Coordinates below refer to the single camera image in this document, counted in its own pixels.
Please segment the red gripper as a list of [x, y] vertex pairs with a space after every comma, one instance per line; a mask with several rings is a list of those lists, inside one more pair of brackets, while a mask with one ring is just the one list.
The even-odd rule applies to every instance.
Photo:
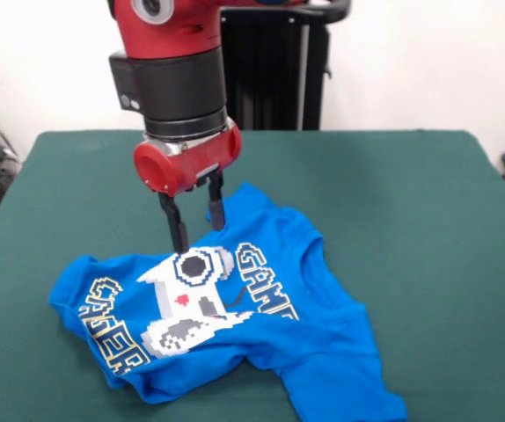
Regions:
[[187, 228], [174, 196], [197, 186], [209, 176], [209, 221], [220, 231], [225, 226], [223, 207], [223, 173], [239, 156], [242, 136], [233, 119], [223, 130], [201, 138], [166, 142], [150, 136], [135, 147], [134, 163], [141, 181], [158, 193], [176, 253], [189, 249]]

